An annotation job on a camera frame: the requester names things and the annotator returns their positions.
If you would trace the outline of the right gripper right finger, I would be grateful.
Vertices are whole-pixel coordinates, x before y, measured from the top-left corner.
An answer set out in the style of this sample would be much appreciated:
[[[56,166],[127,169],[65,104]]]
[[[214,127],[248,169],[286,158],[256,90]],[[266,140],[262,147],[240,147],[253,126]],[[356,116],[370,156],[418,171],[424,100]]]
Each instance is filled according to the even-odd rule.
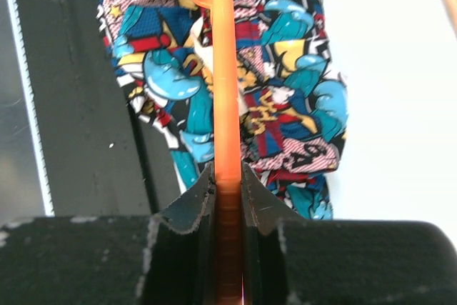
[[[305,219],[242,173],[246,304],[456,302],[456,251],[437,226]]]

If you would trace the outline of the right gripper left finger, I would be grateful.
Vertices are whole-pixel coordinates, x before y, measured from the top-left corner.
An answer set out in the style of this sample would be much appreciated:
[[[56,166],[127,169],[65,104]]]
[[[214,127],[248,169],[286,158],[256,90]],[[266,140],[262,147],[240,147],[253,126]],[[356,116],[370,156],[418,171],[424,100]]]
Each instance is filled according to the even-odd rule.
[[[214,304],[214,168],[148,216],[35,217],[1,228],[3,304]]]

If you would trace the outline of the orange hanger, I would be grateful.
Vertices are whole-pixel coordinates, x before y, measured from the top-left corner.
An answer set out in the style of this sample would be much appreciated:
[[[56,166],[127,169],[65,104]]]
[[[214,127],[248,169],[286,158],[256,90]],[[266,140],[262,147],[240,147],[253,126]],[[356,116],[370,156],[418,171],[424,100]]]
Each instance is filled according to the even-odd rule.
[[[194,0],[211,12],[216,184],[216,304],[241,304],[241,151],[233,0]]]

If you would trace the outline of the comic print shorts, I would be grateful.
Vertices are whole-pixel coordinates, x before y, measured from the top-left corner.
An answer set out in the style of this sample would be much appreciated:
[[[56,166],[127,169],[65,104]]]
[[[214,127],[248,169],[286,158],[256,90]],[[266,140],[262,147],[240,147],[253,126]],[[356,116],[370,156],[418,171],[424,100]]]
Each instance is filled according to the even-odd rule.
[[[333,216],[326,173],[346,139],[347,83],[323,0],[233,0],[241,159],[307,219]],[[181,191],[214,159],[213,37],[193,0],[99,0],[99,30],[138,120],[166,140]]]

